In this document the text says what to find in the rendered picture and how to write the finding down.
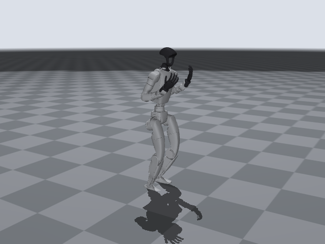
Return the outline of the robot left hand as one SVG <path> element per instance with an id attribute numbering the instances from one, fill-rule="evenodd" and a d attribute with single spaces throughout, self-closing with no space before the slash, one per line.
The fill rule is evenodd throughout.
<path id="1" fill-rule="evenodd" d="M 190 65 L 189 66 L 189 75 L 187 77 L 187 79 L 185 79 L 185 84 L 184 84 L 184 87 L 188 87 L 188 85 L 191 83 L 191 78 L 192 78 L 192 73 L 193 73 L 193 70 L 192 70 L 192 67 Z"/>

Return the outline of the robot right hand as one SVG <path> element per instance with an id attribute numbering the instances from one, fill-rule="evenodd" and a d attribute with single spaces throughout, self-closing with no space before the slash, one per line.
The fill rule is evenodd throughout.
<path id="1" fill-rule="evenodd" d="M 162 90 L 168 92 L 169 89 L 172 88 L 172 87 L 173 87 L 173 86 L 178 82 L 178 80 L 179 80 L 179 77 L 177 77 L 177 75 L 176 75 L 176 77 L 175 77 L 175 73 L 174 73 L 173 78 L 172 78 L 172 79 L 171 79 L 171 78 L 172 78 L 172 73 L 171 73 L 170 78 L 169 78 L 168 81 L 167 81 L 167 76 L 165 76 L 165 83 L 164 83 L 164 85 L 160 88 L 159 92 L 161 92 Z M 175 78 L 175 79 L 174 79 L 174 78 Z"/>

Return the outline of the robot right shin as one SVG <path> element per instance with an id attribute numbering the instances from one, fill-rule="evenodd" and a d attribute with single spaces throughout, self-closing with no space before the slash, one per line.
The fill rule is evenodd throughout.
<path id="1" fill-rule="evenodd" d="M 148 171 L 149 177 L 148 177 L 147 187 L 151 187 L 151 184 L 153 185 L 153 183 L 155 182 L 157 176 L 160 173 L 160 170 L 162 168 L 163 162 L 164 161 L 162 161 L 159 164 L 159 160 L 158 160 L 158 158 L 157 158 L 156 155 L 153 155 L 151 157 L 151 162 L 150 162 L 149 171 Z"/>

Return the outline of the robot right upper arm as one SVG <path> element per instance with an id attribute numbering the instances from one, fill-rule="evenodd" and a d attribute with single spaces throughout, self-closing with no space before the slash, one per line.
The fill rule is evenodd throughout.
<path id="1" fill-rule="evenodd" d="M 145 84 L 142 94 L 148 94 L 153 89 L 155 83 L 159 81 L 160 76 L 161 76 L 161 73 L 158 71 L 151 72 L 148 75 L 148 80 Z M 145 102 L 148 102 L 148 101 L 145 101 Z"/>

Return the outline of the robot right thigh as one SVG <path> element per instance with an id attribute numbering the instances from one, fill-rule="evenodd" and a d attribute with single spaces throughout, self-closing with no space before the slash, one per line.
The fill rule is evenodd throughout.
<path id="1" fill-rule="evenodd" d="M 160 164 L 164 160 L 164 154 L 165 154 L 165 136 L 164 136 L 163 128 L 156 116 L 146 121 L 146 128 L 148 130 L 153 130 L 151 139 L 156 152 L 153 155 L 157 156 Z"/>

